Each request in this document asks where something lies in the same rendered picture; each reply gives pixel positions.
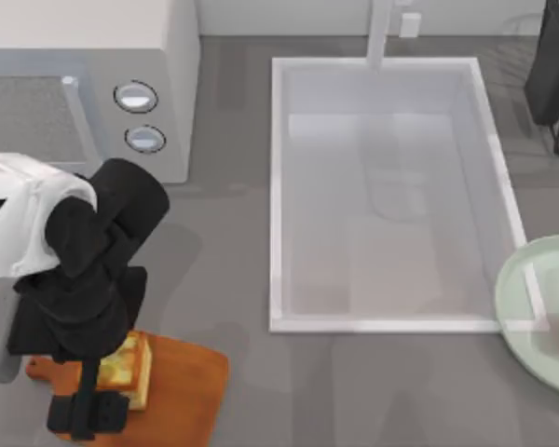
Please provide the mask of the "wooden cutting board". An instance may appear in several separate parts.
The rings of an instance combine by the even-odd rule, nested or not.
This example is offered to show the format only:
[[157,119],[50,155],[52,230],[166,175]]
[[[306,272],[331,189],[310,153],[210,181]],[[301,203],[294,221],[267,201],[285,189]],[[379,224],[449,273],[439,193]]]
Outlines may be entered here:
[[147,407],[129,411],[125,429],[74,447],[209,447],[229,362],[204,346],[144,332],[153,361]]

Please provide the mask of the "tall white tap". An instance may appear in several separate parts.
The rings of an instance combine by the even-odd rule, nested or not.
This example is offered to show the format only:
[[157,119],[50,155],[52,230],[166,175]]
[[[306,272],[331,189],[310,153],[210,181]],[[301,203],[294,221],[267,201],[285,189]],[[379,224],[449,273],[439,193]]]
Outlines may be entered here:
[[371,0],[366,62],[374,71],[381,68],[394,0]]

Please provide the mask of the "large round microwave knob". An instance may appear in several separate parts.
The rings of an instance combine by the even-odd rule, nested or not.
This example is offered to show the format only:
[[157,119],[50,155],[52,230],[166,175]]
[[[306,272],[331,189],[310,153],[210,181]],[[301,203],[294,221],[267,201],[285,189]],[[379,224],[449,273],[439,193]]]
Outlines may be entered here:
[[116,86],[113,95],[116,104],[131,114],[146,114],[158,105],[157,92],[138,80]]

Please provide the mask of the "small round microwave knob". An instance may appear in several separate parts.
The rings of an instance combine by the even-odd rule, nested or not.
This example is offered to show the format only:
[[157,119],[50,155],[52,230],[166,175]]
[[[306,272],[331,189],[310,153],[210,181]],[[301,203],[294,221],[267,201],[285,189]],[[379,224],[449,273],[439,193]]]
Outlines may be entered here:
[[125,143],[141,154],[154,154],[161,151],[167,143],[165,134],[153,126],[139,126],[125,131]]

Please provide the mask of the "toasted bread slice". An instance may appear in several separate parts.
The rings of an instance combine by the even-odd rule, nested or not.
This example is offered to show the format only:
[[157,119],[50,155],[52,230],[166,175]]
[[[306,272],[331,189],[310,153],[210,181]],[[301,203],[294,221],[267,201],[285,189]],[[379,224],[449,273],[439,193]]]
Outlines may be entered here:
[[148,336],[131,331],[113,354],[101,360],[97,389],[120,392],[131,411],[147,407],[153,355]]

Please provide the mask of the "microwave oven door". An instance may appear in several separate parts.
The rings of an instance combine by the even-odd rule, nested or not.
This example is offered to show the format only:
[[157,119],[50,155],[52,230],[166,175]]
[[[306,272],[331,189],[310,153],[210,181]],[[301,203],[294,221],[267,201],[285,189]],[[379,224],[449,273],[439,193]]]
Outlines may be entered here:
[[91,173],[107,136],[89,68],[62,51],[0,49],[0,153]]

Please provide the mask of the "small white wall box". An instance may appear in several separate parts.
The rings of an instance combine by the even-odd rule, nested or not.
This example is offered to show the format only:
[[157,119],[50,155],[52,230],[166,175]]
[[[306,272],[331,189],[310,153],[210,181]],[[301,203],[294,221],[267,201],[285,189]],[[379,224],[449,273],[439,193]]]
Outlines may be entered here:
[[402,13],[399,37],[417,38],[420,33],[422,15],[418,12]]

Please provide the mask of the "white sink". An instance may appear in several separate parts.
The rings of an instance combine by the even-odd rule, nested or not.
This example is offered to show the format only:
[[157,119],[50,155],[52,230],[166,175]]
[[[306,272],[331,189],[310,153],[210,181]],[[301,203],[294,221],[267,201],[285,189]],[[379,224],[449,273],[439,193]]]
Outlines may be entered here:
[[526,242],[473,57],[271,63],[272,332],[499,332]]

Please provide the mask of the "pale microwave oven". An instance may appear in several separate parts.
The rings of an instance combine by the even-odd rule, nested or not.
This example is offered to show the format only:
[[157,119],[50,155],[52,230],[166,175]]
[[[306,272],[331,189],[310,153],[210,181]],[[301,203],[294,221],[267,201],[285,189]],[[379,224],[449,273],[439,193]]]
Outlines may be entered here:
[[[0,49],[62,51],[89,68],[107,136],[107,155],[125,158],[162,183],[189,171],[200,44],[195,0],[0,0]],[[157,107],[131,114],[116,86],[152,87]],[[125,131],[153,126],[166,136],[154,154],[137,153]]]

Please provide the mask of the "pale green plate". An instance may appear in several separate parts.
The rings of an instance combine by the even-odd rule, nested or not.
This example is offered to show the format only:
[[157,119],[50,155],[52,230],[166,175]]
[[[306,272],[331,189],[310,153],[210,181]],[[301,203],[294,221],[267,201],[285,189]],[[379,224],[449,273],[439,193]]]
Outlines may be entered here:
[[559,235],[517,249],[498,273],[495,315],[525,369],[559,391]]

